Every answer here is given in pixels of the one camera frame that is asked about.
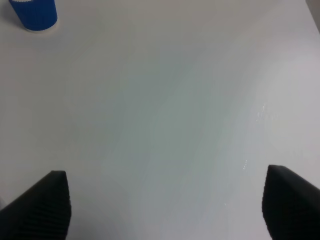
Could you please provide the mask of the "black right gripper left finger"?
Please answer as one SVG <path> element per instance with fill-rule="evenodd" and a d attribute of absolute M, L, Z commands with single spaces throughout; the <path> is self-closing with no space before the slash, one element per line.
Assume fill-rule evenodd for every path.
<path fill-rule="evenodd" d="M 65 240 L 71 216 L 67 174 L 52 170 L 0 211 L 0 238 Z"/>

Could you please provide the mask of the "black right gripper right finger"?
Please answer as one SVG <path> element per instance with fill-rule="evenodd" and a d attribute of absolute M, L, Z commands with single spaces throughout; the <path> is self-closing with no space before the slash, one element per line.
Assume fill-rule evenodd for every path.
<path fill-rule="evenodd" d="M 320 189 L 285 166 L 268 166 L 261 209 L 273 240 L 320 238 Z"/>

